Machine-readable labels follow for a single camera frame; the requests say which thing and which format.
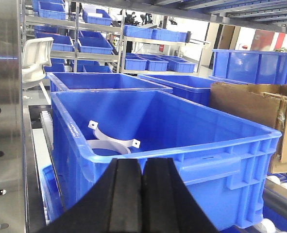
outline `white plastic seat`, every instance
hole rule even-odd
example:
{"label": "white plastic seat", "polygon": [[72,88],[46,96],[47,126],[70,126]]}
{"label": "white plastic seat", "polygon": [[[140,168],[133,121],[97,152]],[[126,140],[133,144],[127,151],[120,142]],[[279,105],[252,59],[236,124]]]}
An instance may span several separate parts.
{"label": "white plastic seat", "polygon": [[38,85],[46,73],[44,66],[51,66],[52,37],[28,40],[22,55],[22,88]]}

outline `blue storage bin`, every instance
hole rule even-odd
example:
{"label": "blue storage bin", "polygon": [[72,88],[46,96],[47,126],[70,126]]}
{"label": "blue storage bin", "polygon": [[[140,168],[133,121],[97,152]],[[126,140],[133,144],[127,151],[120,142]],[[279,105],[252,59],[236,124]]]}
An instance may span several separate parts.
{"label": "blue storage bin", "polygon": [[187,36],[187,33],[179,33],[178,42],[185,42],[186,36]]}
{"label": "blue storage bin", "polygon": [[44,33],[58,33],[58,28],[46,27],[46,26],[34,26],[34,32],[44,32]]}
{"label": "blue storage bin", "polygon": [[49,73],[51,92],[77,90],[161,90],[172,92],[171,87],[130,76],[113,73]]}
{"label": "blue storage bin", "polygon": [[64,64],[53,63],[51,67],[44,67],[45,72],[65,72],[66,68]]}
{"label": "blue storage bin", "polygon": [[112,46],[104,38],[79,38],[79,51],[98,54],[112,54]]}
{"label": "blue storage bin", "polygon": [[105,10],[96,9],[96,13],[102,14],[102,17],[88,16],[88,9],[83,8],[83,20],[85,21],[85,23],[94,23],[107,26],[111,25],[112,18]]}
{"label": "blue storage bin", "polygon": [[88,73],[112,73],[112,70],[108,66],[87,66],[83,68],[84,72]]}
{"label": "blue storage bin", "polygon": [[104,39],[104,37],[99,32],[92,32],[92,31],[80,31],[81,37],[96,37]]}
{"label": "blue storage bin", "polygon": [[126,55],[125,69],[127,70],[145,70],[147,60],[136,55]]}
{"label": "blue storage bin", "polygon": [[[99,66],[100,64],[97,61],[78,60],[77,61],[77,72],[84,72],[84,65]],[[74,70],[74,60],[70,60],[70,66],[72,67],[72,70]]]}
{"label": "blue storage bin", "polygon": [[151,39],[152,32],[153,32],[153,29],[149,29],[149,28],[142,28],[142,27],[131,26],[131,25],[124,26],[124,35],[126,36]]}
{"label": "blue storage bin", "polygon": [[179,41],[180,33],[169,31],[167,29],[153,29],[152,39],[154,40],[166,40],[166,41]]}
{"label": "blue storage bin", "polygon": [[255,84],[287,84],[287,52],[213,50],[212,76]]}
{"label": "blue storage bin", "polygon": [[[99,179],[112,158],[173,158],[189,191],[223,230],[262,220],[262,192],[281,133],[161,91],[72,91],[51,94],[53,160],[66,207]],[[106,135],[140,140],[130,154],[92,150],[89,122]]]}
{"label": "blue storage bin", "polygon": [[[40,1],[64,4],[64,0],[40,0]],[[32,0],[33,11],[38,12],[38,4],[39,0]]]}
{"label": "blue storage bin", "polygon": [[215,81],[188,75],[139,75],[140,78],[170,86],[175,96],[208,106],[210,86]]}
{"label": "blue storage bin", "polygon": [[40,1],[38,14],[44,18],[66,20],[66,11],[63,4]]}
{"label": "blue storage bin", "polygon": [[40,171],[40,181],[49,218],[51,221],[54,221],[63,214],[64,210],[52,165],[49,165]]}
{"label": "blue storage bin", "polygon": [[66,60],[62,59],[62,58],[51,58],[51,63],[52,64],[54,64],[54,63],[64,64],[64,63],[66,63]]}
{"label": "blue storage bin", "polygon": [[181,72],[181,73],[193,73],[196,63],[191,63],[183,58],[175,56],[159,56],[161,59],[168,61],[167,69]]}
{"label": "blue storage bin", "polygon": [[143,55],[140,57],[147,60],[146,69],[151,71],[166,71],[168,61],[162,60],[154,55]]}
{"label": "blue storage bin", "polygon": [[57,35],[50,33],[37,33],[36,38],[52,37],[54,39],[51,50],[56,51],[74,51],[73,42],[70,36]]}

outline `shelf rack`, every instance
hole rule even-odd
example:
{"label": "shelf rack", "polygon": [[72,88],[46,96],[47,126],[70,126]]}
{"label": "shelf rack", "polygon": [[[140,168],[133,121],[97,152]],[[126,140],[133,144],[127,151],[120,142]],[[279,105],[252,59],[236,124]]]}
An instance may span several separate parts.
{"label": "shelf rack", "polygon": [[78,52],[78,30],[84,31],[97,31],[102,33],[112,33],[112,34],[122,34],[123,24],[121,27],[113,27],[106,26],[100,24],[91,24],[81,22],[76,19],[76,21],[71,20],[60,20],[60,19],[52,19],[52,18],[43,18],[36,17],[32,15],[26,15],[24,17],[25,23],[29,25],[39,25],[46,26],[50,25],[52,27],[58,27],[63,29],[70,29],[75,31],[75,52],[64,52],[64,51],[51,51],[52,58],[64,58],[64,59],[73,59],[74,60],[74,71],[77,69],[77,60],[95,60],[100,62],[109,62],[109,63],[117,63],[117,72],[119,72],[119,63],[121,58],[121,42],[119,44],[119,52],[118,55],[105,55],[105,54],[92,54],[92,53],[82,53]]}
{"label": "shelf rack", "polygon": [[175,71],[149,71],[149,70],[126,70],[125,69],[125,58],[126,58],[126,44],[128,41],[132,42],[139,42],[139,43],[146,43],[146,44],[156,44],[156,45],[169,45],[169,46],[178,46],[178,56],[180,56],[181,47],[185,46],[185,42],[172,42],[172,41],[166,41],[166,40],[153,40],[153,39],[144,39],[144,38],[136,38],[136,37],[129,37],[124,36],[123,42],[123,53],[121,56],[121,73],[128,73],[128,74],[187,74],[190,75],[191,73],[181,73],[181,72],[175,72]]}

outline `white pipe clamp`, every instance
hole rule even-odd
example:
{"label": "white pipe clamp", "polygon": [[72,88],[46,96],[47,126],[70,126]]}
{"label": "white pipe clamp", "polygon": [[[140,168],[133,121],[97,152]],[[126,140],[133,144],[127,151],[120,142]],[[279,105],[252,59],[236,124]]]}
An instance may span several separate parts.
{"label": "white pipe clamp", "polygon": [[104,141],[104,140],[87,140],[87,143],[90,145],[92,149],[105,149],[116,151],[120,154],[130,154],[130,150],[128,147],[122,145],[121,143],[114,141]]}
{"label": "white pipe clamp", "polygon": [[132,139],[132,140],[118,140],[118,139],[115,139],[115,138],[112,138],[112,137],[109,137],[109,136],[105,135],[98,128],[98,122],[95,122],[93,120],[91,120],[89,122],[88,127],[94,130],[94,136],[96,138],[98,138],[99,140],[117,142],[117,143],[120,143],[120,144],[122,144],[122,145],[124,145],[126,147],[135,147],[135,148],[139,148],[140,147],[140,141],[138,141],[136,139]]}

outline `cardboard box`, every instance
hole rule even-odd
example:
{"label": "cardboard box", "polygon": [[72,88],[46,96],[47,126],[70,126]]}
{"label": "cardboard box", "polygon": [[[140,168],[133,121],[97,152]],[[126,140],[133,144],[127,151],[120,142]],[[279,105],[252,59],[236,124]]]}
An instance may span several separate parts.
{"label": "cardboard box", "polygon": [[214,83],[210,107],[281,131],[269,172],[287,172],[287,85]]}

